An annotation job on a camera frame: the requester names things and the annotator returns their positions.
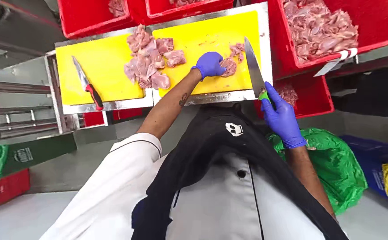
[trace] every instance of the knife handle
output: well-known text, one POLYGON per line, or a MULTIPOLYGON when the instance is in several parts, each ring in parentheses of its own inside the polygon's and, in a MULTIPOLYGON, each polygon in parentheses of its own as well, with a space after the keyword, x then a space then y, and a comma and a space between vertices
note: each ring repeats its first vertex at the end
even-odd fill
POLYGON ((102 111, 103 110, 102 99, 91 83, 86 86, 85 91, 90 92, 90 95, 92 96, 93 101, 95 101, 96 111, 102 111))

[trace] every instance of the blue nitrile glove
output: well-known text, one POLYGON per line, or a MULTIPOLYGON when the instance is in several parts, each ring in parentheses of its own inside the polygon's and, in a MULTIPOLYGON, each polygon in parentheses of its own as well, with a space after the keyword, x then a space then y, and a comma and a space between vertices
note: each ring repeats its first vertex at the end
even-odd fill
POLYGON ((261 110, 265 112, 263 117, 266 124, 281 138, 285 148, 290 149, 306 145, 306 140, 302 137, 294 116, 293 107, 281 98, 269 82, 265 82, 265 87, 269 98, 275 103, 276 107, 276 110, 274 110, 268 99, 262 99, 261 110))
POLYGON ((219 76, 222 75, 226 68, 220 66, 220 62, 223 60, 223 57, 217 52, 206 52, 203 54, 197 61, 197 65, 191 69, 197 68, 200 70, 201 77, 219 76))

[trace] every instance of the black apron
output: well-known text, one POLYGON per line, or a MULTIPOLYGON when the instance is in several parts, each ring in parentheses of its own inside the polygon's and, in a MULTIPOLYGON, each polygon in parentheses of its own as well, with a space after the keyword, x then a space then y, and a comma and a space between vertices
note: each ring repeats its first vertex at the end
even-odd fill
POLYGON ((262 167, 276 187, 321 230, 327 240, 347 240, 339 224, 294 176, 265 134, 233 108, 202 106, 178 145, 166 157, 136 208, 132 240, 165 240, 175 194, 198 182, 228 152, 262 167))

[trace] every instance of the cutting board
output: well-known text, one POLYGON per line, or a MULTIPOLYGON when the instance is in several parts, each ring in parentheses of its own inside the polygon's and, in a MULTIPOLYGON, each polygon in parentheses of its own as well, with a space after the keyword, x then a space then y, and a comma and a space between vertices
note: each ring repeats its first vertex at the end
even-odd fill
POLYGON ((131 60, 127 36, 102 38, 56 49, 62 103, 93 103, 81 87, 71 56, 74 55, 103 102, 143 98, 144 91, 124 74, 124 64, 131 60))
MULTIPOLYGON (((195 66, 198 58, 205 52, 216 51, 223 58, 229 57, 229 45, 244 43, 246 36, 261 65, 259 47, 259 26, 256 11, 204 20, 200 22, 173 26, 153 31, 155 38, 173 38, 175 50, 183 50, 187 59, 186 64, 175 68, 166 67, 163 73, 169 76, 171 87, 181 81, 195 66)), ((170 89, 159 89, 160 96, 164 96, 170 89)), ((192 94, 206 94, 227 92, 234 90, 252 89, 247 62, 237 64, 237 71, 229 77, 206 77, 194 89, 192 94)))

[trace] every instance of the sleeve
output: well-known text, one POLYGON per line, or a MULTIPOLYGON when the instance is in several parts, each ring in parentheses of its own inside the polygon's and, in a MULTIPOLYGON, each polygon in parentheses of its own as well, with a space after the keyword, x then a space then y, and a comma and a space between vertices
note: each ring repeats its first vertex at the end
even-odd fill
POLYGON ((115 193, 124 198, 119 205, 130 205, 145 195, 146 186, 131 188, 141 175, 161 158, 159 139, 149 133, 138 133, 114 144, 89 180, 63 210, 52 227, 41 240, 76 239, 82 234, 103 210, 115 193))

